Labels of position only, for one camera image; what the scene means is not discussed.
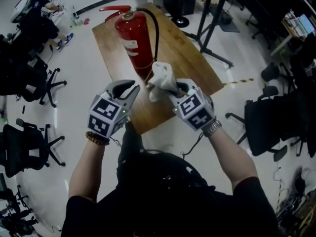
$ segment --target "caution tape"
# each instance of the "caution tape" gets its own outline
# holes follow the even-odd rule
[[[238,84],[238,83],[245,83],[245,82],[251,82],[254,81],[253,78],[245,79],[245,80],[240,80],[240,81],[232,81],[232,82],[227,82],[223,83],[224,86],[229,85],[229,84]]]

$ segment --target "fire extinguisher label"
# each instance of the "fire extinguisher label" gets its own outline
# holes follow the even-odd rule
[[[138,48],[137,40],[125,40],[122,39],[123,46],[129,49]]]
[[[127,51],[127,50],[126,50],[126,52],[127,52],[127,54],[129,56],[137,56],[138,55],[138,53],[133,53],[133,52],[130,52],[130,51]]]

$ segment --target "fire extinguisher handle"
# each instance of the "fire extinguisher handle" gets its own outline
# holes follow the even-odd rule
[[[121,12],[129,12],[132,9],[129,5],[118,5],[118,6],[105,6],[103,8],[100,8],[99,11],[105,11],[105,10],[119,10]]]
[[[110,16],[108,16],[105,20],[104,20],[104,23],[108,22],[111,18],[115,18],[116,16],[119,16],[120,15],[120,11],[117,11],[113,14],[111,14]]]

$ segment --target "wooden table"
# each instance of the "wooden table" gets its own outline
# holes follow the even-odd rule
[[[275,55],[277,52],[280,51],[281,48],[283,48],[286,44],[289,43],[289,41],[292,38],[296,38],[298,40],[301,41],[305,41],[305,37],[300,37],[297,35],[297,32],[295,31],[295,29],[292,26],[289,26],[288,24],[288,19],[287,18],[283,18],[282,19],[282,25],[285,27],[285,29],[288,32],[288,36],[271,52],[271,56]]]
[[[171,64],[176,78],[192,79],[207,95],[220,90],[223,84],[184,33],[152,3],[147,3],[141,7],[149,9],[158,20],[160,31],[158,61]],[[155,26],[150,16],[146,16],[154,54]],[[138,134],[143,134],[175,114],[169,99],[157,103],[150,102],[150,90],[146,88],[143,79],[136,74],[114,28],[115,21],[115,18],[111,19],[106,24],[102,23],[92,30],[112,80],[132,79],[141,86],[133,104],[130,118]]]

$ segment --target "fire extinguisher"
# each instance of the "fire extinguisher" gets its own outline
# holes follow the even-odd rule
[[[118,10],[118,12],[106,18],[105,22],[121,15],[115,22],[115,28],[137,74],[148,77],[152,70],[152,64],[157,61],[158,55],[159,27],[156,17],[150,10],[145,8],[132,10],[129,5],[106,6],[100,9],[100,11],[105,10]],[[147,19],[142,12],[149,14],[155,24],[156,49],[154,58],[150,45]]]

